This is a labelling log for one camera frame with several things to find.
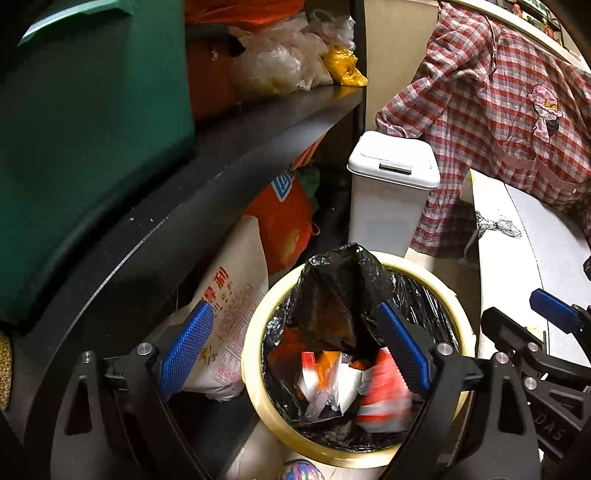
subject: red plaid shirt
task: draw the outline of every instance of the red plaid shirt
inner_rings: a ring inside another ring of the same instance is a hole
[[[589,240],[590,105],[591,74],[442,3],[415,80],[376,116],[382,133],[423,136],[439,163],[411,246],[461,255],[475,227],[473,208],[457,201],[470,168],[575,216]]]

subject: cork surface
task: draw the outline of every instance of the cork surface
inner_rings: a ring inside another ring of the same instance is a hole
[[[0,332],[0,410],[6,410],[12,380],[12,348],[10,339]]]

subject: yellow bow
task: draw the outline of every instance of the yellow bow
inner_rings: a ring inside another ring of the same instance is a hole
[[[551,103],[550,100],[548,100],[548,99],[544,100],[544,106],[546,108],[551,108],[555,112],[558,111],[558,104],[557,103]]]

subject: cartoon girl patch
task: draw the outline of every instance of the cartoon girl patch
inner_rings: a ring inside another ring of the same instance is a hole
[[[538,113],[534,135],[550,143],[550,137],[558,131],[558,119],[563,116],[558,108],[556,96],[545,86],[536,85],[527,98],[534,104],[534,110]]]

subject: yellow trash can rim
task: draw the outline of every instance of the yellow trash can rim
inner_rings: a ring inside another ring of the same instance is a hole
[[[446,309],[454,326],[454,331],[462,355],[474,356],[476,348],[476,336],[466,313],[452,292],[441,280],[423,267],[401,257],[383,252],[372,252],[388,270],[403,273],[413,280],[427,287]],[[263,423],[285,445],[317,462],[327,465],[346,468],[373,468],[390,463],[392,457],[400,447],[394,445],[374,452],[345,452],[333,448],[324,447],[308,440],[295,431],[275,409],[271,402],[262,379],[262,340],[265,335],[267,323],[275,313],[277,307],[296,286],[304,265],[301,265],[285,277],[280,279],[261,300],[252,316],[246,331],[244,349],[242,350],[242,378],[246,384],[248,396],[256,413]],[[467,392],[462,392],[458,401],[456,414],[466,401]]]

